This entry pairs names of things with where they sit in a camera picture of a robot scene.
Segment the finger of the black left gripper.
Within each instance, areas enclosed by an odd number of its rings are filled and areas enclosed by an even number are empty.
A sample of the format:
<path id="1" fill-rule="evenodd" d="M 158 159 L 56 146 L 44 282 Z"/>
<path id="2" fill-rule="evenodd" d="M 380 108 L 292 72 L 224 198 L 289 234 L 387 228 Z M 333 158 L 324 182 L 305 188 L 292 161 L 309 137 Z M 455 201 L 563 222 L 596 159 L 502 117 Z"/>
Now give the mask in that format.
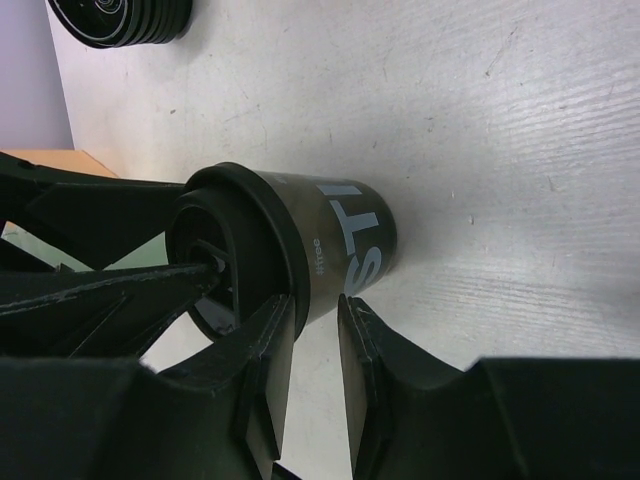
<path id="1" fill-rule="evenodd" d="M 102 270 L 170 225 L 177 183 L 102 177 L 1 155 L 1 219 Z"/>
<path id="2" fill-rule="evenodd" d="M 220 282 L 214 267 L 4 273 L 1 353 L 11 357 L 141 357 Z"/>

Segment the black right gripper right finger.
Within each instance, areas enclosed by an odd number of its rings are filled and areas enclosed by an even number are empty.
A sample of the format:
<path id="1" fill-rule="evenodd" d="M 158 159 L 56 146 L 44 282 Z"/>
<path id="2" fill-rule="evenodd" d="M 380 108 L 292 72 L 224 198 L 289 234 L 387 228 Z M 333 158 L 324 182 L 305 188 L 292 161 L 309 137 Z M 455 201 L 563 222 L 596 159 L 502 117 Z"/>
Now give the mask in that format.
<path id="1" fill-rule="evenodd" d="M 635 479 L 635 359 L 482 358 L 459 370 L 341 296 L 356 479 Z"/>

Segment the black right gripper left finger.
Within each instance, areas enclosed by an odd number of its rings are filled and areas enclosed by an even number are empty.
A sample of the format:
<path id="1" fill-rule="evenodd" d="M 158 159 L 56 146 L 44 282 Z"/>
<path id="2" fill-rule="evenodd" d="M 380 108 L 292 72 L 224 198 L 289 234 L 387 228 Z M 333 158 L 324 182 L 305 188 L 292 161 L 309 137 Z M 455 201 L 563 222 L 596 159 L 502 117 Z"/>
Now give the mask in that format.
<path id="1" fill-rule="evenodd" d="M 5 479 L 287 479 L 294 300 L 161 372 L 129 359 L 1 362 Z"/>

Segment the black paper coffee cup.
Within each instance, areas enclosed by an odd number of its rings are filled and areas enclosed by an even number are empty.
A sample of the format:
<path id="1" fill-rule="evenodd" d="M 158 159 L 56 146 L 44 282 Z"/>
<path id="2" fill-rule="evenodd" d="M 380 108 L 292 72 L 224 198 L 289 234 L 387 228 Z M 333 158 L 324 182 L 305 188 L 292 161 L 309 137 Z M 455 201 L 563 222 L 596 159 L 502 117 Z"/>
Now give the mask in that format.
<path id="1" fill-rule="evenodd" d="M 305 249 L 308 322 L 333 310 L 340 295 L 356 296 L 388 272 L 397 228 L 376 190 L 349 179 L 273 172 L 260 176 L 283 201 Z"/>

